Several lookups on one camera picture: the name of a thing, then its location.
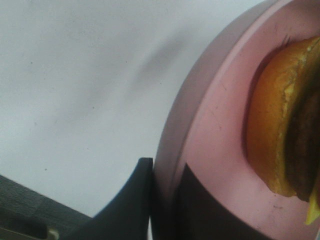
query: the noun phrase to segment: hamburger patty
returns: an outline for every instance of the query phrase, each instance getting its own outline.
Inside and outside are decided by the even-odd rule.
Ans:
[[[320,87],[314,87],[295,109],[285,142],[285,174],[299,199],[309,201],[320,156]]]

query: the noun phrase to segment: cheese slice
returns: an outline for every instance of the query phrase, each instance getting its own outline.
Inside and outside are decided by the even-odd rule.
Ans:
[[[318,174],[318,176],[316,177],[317,179],[315,180],[315,183],[319,182],[319,176],[320,176],[320,174]],[[312,193],[309,197],[309,207],[308,207],[308,212],[307,212],[306,220],[305,220],[305,224],[307,224],[307,225],[312,224],[313,221],[316,220],[320,216],[320,207],[319,207],[318,201],[317,201],[318,187],[319,187],[318,184],[315,184],[313,186]]]

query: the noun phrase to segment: white table surface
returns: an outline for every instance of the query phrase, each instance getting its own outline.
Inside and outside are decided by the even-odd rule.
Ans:
[[[86,215],[155,157],[189,70],[262,0],[15,0],[0,8],[0,175]]]

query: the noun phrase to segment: toasted bun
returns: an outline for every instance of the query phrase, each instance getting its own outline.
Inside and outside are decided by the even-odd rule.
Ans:
[[[295,103],[320,68],[320,37],[277,53],[254,89],[247,122],[248,162],[271,191],[295,195],[285,176],[285,139]]]

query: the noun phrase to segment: hamburger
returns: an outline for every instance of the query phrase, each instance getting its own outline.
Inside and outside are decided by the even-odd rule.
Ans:
[[[247,159],[268,188],[320,215],[320,37],[290,44],[262,71],[250,101]]]

